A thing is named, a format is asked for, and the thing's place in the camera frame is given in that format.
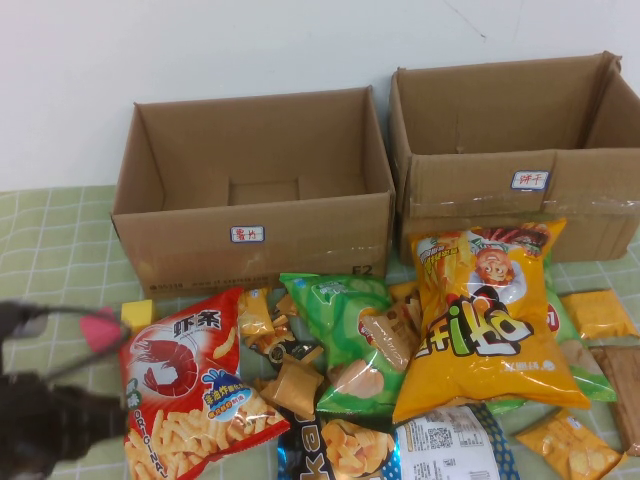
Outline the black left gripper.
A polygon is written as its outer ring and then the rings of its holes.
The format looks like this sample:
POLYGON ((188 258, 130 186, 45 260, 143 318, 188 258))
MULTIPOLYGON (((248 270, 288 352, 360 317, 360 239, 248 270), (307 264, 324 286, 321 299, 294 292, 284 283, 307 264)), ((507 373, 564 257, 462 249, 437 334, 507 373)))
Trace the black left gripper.
POLYGON ((46 479, 99 442, 121 438, 128 413, 117 396, 49 385, 35 372, 1 377, 1 477, 46 479))

